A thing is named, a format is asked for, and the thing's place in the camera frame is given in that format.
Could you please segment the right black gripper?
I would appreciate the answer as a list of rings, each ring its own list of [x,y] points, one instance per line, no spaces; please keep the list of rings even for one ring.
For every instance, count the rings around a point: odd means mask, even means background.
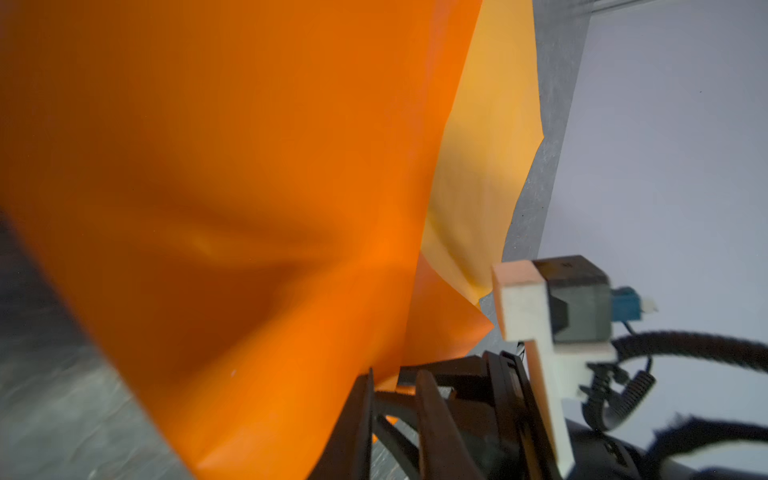
[[[522,361],[507,352],[400,369],[397,385],[432,375],[458,430],[460,445],[485,479],[562,479]]]

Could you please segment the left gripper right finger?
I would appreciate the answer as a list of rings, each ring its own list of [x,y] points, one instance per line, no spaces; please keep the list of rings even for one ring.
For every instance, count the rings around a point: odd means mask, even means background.
[[[465,448],[434,376],[426,370],[419,370],[415,386],[422,478],[483,479]]]

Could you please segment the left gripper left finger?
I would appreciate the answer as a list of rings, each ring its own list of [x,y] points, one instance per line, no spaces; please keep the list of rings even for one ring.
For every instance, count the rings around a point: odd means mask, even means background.
[[[356,378],[325,449],[308,479],[370,478],[373,371]]]

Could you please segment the orange wrapping paper sheet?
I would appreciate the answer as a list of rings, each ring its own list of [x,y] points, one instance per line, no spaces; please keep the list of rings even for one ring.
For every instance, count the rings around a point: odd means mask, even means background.
[[[200,479],[481,341],[542,138],[529,1],[1,5],[1,210]]]

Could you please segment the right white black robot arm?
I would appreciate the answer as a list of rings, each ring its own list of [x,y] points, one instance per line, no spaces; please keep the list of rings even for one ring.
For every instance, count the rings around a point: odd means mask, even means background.
[[[556,411],[554,367],[561,351],[528,342],[507,352],[404,367],[412,394],[377,392],[369,400],[372,433],[410,479],[690,479],[675,458],[737,442],[765,443],[762,425],[699,417],[659,430],[646,448],[611,436],[653,388],[647,369],[629,360],[683,357],[765,372],[762,343],[704,333],[632,333],[612,340],[603,360],[576,353],[585,370],[582,425]]]

